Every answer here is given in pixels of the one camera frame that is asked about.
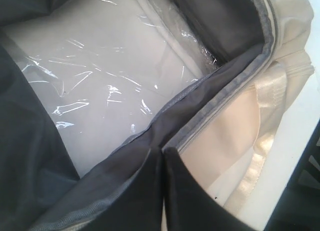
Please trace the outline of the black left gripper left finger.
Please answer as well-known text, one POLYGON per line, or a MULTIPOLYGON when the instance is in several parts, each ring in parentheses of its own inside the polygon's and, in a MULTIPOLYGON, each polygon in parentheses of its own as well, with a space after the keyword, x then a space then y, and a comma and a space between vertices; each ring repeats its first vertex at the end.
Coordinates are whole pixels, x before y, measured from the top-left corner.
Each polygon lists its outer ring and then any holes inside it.
POLYGON ((117 159, 86 174, 34 224, 34 231, 159 231, 163 153, 159 148, 117 159))

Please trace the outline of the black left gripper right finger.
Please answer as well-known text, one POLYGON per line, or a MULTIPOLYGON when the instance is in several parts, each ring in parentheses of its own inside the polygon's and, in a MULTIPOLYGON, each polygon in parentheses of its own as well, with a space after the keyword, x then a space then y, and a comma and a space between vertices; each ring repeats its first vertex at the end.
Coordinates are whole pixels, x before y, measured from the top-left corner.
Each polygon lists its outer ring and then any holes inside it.
POLYGON ((165 215, 169 231, 246 231, 248 226, 215 202, 196 182, 178 151, 163 151, 165 215))

